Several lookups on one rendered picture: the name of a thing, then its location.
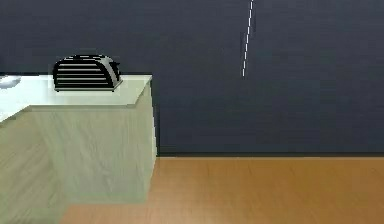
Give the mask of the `black ribbed toaster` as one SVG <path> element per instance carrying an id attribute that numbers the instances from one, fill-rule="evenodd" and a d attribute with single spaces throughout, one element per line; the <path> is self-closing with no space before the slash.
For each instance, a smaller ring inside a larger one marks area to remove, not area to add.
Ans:
<path id="1" fill-rule="evenodd" d="M 52 68 L 54 89 L 59 91 L 114 91 L 121 83 L 119 62 L 106 55 L 73 55 Z"/>

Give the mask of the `grey bowl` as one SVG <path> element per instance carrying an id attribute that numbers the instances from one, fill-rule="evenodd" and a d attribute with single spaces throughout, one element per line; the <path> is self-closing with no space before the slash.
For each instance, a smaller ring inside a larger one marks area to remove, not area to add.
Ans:
<path id="1" fill-rule="evenodd" d="M 0 89 L 13 88 L 21 81 L 20 76 L 1 76 L 0 77 Z"/>

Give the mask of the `pale wooden kitchen counter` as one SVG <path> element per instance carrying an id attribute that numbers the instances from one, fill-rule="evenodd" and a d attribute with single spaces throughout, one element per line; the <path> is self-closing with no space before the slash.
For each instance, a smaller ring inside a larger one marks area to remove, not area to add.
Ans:
<path id="1" fill-rule="evenodd" d="M 49 76 L 0 89 L 0 224 L 59 224 L 71 204 L 146 200 L 156 160 L 149 75 L 114 91 Z"/>

